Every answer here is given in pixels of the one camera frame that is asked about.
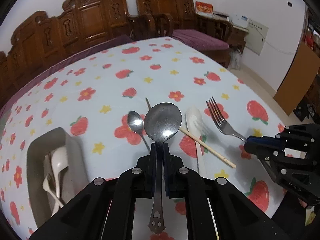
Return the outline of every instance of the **wooden chair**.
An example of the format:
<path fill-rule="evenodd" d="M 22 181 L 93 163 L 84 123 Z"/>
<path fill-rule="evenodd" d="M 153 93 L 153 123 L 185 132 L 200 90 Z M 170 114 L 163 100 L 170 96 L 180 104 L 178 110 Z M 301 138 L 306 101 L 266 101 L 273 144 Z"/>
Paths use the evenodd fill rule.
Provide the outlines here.
<path fill-rule="evenodd" d="M 140 15 L 170 14 L 162 18 L 161 29 L 173 25 L 172 36 L 188 46 L 204 53 L 221 65 L 227 67 L 230 62 L 229 45 L 226 43 L 232 25 L 227 21 L 208 19 L 197 15 L 193 0 L 136 0 Z"/>
<path fill-rule="evenodd" d="M 65 0 L 64 12 L 48 18 L 37 11 L 11 37 L 7 57 L 0 52 L 0 107 L 37 75 L 84 49 L 126 34 L 154 38 L 150 14 L 132 17 L 126 0 Z"/>

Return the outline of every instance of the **spoon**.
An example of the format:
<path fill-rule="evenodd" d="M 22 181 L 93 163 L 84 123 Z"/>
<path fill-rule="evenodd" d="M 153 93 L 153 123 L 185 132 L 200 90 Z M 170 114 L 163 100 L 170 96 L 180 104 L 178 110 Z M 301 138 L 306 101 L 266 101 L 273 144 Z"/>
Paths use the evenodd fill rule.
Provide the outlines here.
<path fill-rule="evenodd" d="M 51 166 L 54 176 L 54 181 L 56 183 L 56 196 L 60 199 L 60 172 L 68 167 L 68 155 L 67 148 L 65 146 L 59 147 L 56 149 L 51 157 Z M 54 203 L 52 216 L 57 213 L 59 210 L 58 202 Z"/>
<path fill-rule="evenodd" d="M 171 103 L 152 107 L 144 119 L 146 134 L 156 143 L 156 178 L 153 207 L 148 227 L 159 235 L 165 229 L 162 210 L 162 159 L 163 144 L 179 131 L 182 116 L 179 108 Z"/>
<path fill-rule="evenodd" d="M 56 201 L 56 203 L 58 203 L 58 205 L 63 208 L 63 204 L 61 203 L 61 201 L 57 198 L 57 196 L 55 195 L 55 193 L 51 190 L 50 186 L 49 186 L 49 179 L 51 179 L 50 174 L 47 174 L 47 176 L 45 176 L 44 181 L 42 183 L 42 188 L 48 192 Z"/>
<path fill-rule="evenodd" d="M 141 116 L 135 112 L 135 111 L 130 111 L 129 114 L 128 114 L 128 118 L 127 118 L 127 122 L 128 122 L 128 125 L 129 125 L 129 128 L 137 133 L 138 135 L 141 136 L 144 144 L 146 145 L 148 151 L 150 152 L 150 147 L 148 145 L 148 143 L 146 142 L 142 132 L 143 132 L 143 120 L 141 118 Z"/>
<path fill-rule="evenodd" d="M 191 106 L 190 108 L 188 108 L 186 112 L 186 122 L 188 131 L 192 133 L 195 137 L 200 138 L 202 133 L 203 122 L 201 113 L 198 108 L 196 108 L 195 106 Z M 199 174 L 201 177 L 207 177 L 207 172 L 205 170 L 200 144 L 196 141 L 195 143 Z"/>

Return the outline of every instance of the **silver spoon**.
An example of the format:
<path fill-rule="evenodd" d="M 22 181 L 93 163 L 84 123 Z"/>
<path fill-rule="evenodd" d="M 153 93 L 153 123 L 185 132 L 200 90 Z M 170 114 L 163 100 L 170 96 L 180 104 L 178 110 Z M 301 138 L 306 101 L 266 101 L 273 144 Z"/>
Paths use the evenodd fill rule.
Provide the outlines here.
<path fill-rule="evenodd" d="M 152 107 L 144 119 L 146 134 L 156 143 L 156 179 L 153 207 L 148 227 L 159 235 L 165 229 L 162 211 L 162 159 L 163 144 L 174 136 L 181 126 L 179 108 L 171 103 L 160 103 Z"/>
<path fill-rule="evenodd" d="M 135 133 L 137 133 L 138 135 L 141 136 L 144 144 L 146 145 L 148 151 L 150 152 L 150 147 L 148 145 L 148 143 L 146 142 L 145 138 L 143 137 L 143 120 L 141 118 L 141 116 L 135 112 L 135 111 L 130 111 L 128 114 L 128 118 L 127 118 L 127 122 L 128 122 L 128 126 L 129 128 L 134 131 Z"/>

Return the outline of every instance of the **strawberry print tablecloth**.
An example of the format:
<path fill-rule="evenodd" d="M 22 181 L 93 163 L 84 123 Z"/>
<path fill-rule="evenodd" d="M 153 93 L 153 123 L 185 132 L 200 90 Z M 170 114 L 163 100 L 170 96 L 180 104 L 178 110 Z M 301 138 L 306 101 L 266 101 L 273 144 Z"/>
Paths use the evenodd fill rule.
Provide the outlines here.
<path fill-rule="evenodd" d="M 56 72 L 14 104 L 3 131 L 0 193 L 4 215 L 23 240 L 36 230 L 28 201 L 26 153 L 33 140 L 56 127 L 81 141 L 90 181 L 116 178 L 135 167 L 148 151 L 140 136 L 128 128 L 127 113 L 134 110 L 144 118 L 147 97 L 151 105 L 174 103 L 183 116 L 195 105 L 205 124 L 201 139 L 237 165 L 232 169 L 203 149 L 207 177 L 227 178 L 271 217 L 284 191 L 271 181 L 258 159 L 243 150 L 242 141 L 217 130 L 206 106 L 212 96 L 233 128 L 246 137 L 274 136 L 284 128 L 240 79 L 168 37 L 105 50 Z M 197 170 L 192 139 L 178 132 L 168 143 L 171 154 Z M 147 227 L 153 201 L 137 199 L 132 239 L 187 238 L 184 200 L 164 197 L 163 202 L 166 229 L 156 236 Z"/>

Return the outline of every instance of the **purple cushion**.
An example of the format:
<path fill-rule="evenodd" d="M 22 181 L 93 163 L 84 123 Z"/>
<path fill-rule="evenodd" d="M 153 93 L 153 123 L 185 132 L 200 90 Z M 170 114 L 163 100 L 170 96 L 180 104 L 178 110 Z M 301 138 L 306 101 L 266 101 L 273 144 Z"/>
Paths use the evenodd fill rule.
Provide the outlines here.
<path fill-rule="evenodd" d="M 172 38 L 198 51 L 228 49 L 228 43 L 196 30 L 173 30 Z"/>
<path fill-rule="evenodd" d="M 47 77 L 51 76 L 53 73 L 56 73 L 58 70 L 78 61 L 85 57 L 88 57 L 92 54 L 100 52 L 105 49 L 110 49 L 116 46 L 120 46 L 123 44 L 127 44 L 133 42 L 127 35 L 123 34 L 119 37 L 111 39 L 109 41 L 105 41 L 88 49 L 85 49 L 81 52 L 78 52 L 62 61 L 53 65 L 52 67 L 48 68 L 40 75 L 36 76 L 33 80 L 31 80 L 28 84 L 26 84 L 23 88 L 21 88 L 18 92 L 16 92 L 9 100 L 5 103 L 5 105 L 1 108 L 0 111 L 0 118 L 12 108 L 13 104 L 22 97 L 25 93 L 27 93 L 31 88 L 33 88 L 36 84 L 40 83 L 42 80 L 46 79 Z"/>

